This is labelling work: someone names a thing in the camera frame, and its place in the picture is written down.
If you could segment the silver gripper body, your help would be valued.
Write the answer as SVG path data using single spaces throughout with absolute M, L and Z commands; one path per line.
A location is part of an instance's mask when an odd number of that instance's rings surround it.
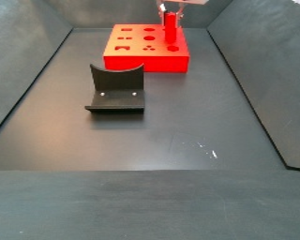
M 205 5 L 209 0 L 156 0 L 157 3 L 173 2 L 183 4 L 193 4 L 193 5 Z

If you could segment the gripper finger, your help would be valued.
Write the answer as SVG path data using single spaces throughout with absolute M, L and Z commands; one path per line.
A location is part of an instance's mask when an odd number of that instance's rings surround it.
M 176 11 L 176 20 L 179 21 L 183 18 L 183 11 L 185 8 L 185 4 L 184 3 L 179 3 L 179 9 Z
M 164 1 L 156 1 L 156 6 L 159 9 L 159 16 L 160 16 L 161 20 L 164 20 L 164 15 L 167 12 Z

